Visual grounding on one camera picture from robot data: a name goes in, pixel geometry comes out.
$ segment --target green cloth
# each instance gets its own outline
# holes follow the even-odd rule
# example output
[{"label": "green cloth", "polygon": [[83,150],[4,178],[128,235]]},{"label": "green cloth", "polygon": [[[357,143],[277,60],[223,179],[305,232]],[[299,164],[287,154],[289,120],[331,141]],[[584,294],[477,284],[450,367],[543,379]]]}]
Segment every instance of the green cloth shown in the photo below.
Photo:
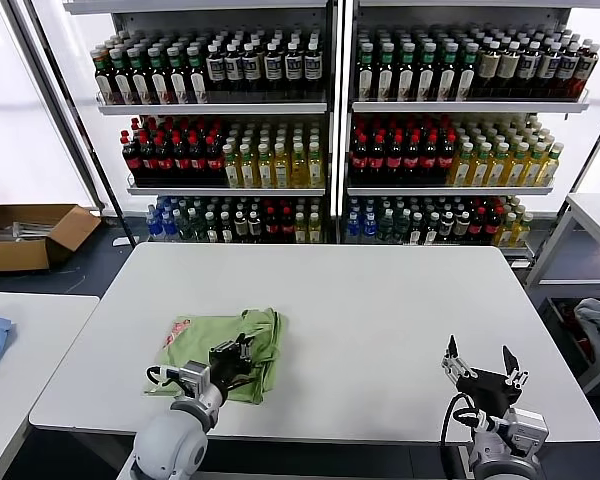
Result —
[{"label": "green cloth", "polygon": [[[189,326],[181,330],[182,325]],[[276,373],[276,361],[280,356],[280,338],[286,322],[285,317],[276,314],[271,308],[245,310],[235,317],[194,317],[181,316],[174,322],[173,338],[159,355],[160,365],[183,367],[189,360],[209,363],[209,350],[227,340],[235,340],[240,333],[253,336],[251,358],[253,367],[250,377],[252,383],[229,392],[230,400],[259,404],[264,392],[273,388]],[[172,383],[166,387],[157,387],[150,383],[145,392],[152,395],[175,396],[181,393],[180,387]]]}]

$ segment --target black cable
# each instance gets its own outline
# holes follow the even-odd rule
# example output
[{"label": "black cable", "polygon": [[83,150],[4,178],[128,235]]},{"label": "black cable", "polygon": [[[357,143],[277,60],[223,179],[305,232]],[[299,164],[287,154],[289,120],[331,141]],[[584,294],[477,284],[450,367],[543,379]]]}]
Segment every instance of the black cable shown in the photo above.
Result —
[{"label": "black cable", "polygon": [[442,432],[440,433],[440,462],[442,463],[442,469],[444,470],[447,480],[453,480],[452,459],[447,455],[446,451],[447,430],[449,429],[449,420],[451,419],[453,409],[460,399],[464,399],[464,401],[467,402],[467,406],[475,410],[471,398],[465,393],[458,393],[451,399],[451,402],[449,402],[447,412],[444,415],[444,421],[442,422]]}]

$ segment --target white wall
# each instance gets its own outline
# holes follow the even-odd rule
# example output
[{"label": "white wall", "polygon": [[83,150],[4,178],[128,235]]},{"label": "white wall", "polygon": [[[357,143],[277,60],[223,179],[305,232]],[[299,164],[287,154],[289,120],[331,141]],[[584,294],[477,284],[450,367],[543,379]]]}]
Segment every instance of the white wall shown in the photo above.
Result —
[{"label": "white wall", "polygon": [[0,204],[92,207],[0,10]]}]

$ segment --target cardboard box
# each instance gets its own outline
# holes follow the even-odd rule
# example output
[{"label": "cardboard box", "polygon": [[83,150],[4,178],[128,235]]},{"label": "cardboard box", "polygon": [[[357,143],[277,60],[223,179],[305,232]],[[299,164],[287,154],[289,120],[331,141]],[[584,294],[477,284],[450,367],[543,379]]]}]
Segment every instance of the cardboard box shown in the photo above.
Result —
[{"label": "cardboard box", "polygon": [[41,270],[66,260],[100,219],[77,205],[0,205],[0,228],[13,222],[55,227],[44,239],[0,242],[0,272]]}]

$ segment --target white table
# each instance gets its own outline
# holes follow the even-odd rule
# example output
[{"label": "white table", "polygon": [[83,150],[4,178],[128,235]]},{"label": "white table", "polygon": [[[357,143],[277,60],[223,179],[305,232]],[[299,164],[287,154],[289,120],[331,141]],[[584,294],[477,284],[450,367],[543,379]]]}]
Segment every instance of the white table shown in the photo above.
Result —
[{"label": "white table", "polygon": [[[215,437],[437,442],[461,355],[530,379],[518,405],[553,442],[600,440],[600,423],[502,254],[491,247],[142,244],[111,284],[30,414],[40,428],[133,434],[169,398],[143,395],[179,314],[271,306],[289,317],[276,386],[228,402]],[[452,425],[450,442],[469,430]]]},{"label": "white table", "polygon": [[0,478],[24,442],[33,404],[97,304],[97,297],[0,293],[0,317],[15,324],[0,359]]},{"label": "white table", "polygon": [[[591,237],[600,244],[600,193],[572,193],[567,196],[569,209],[560,219],[558,226],[543,247],[542,252],[525,280],[525,287],[531,290],[538,285],[562,285],[578,287],[583,291],[600,290],[600,279],[543,280],[552,261],[577,224],[580,224]],[[587,369],[578,382],[585,393],[600,383],[600,358]]]}]

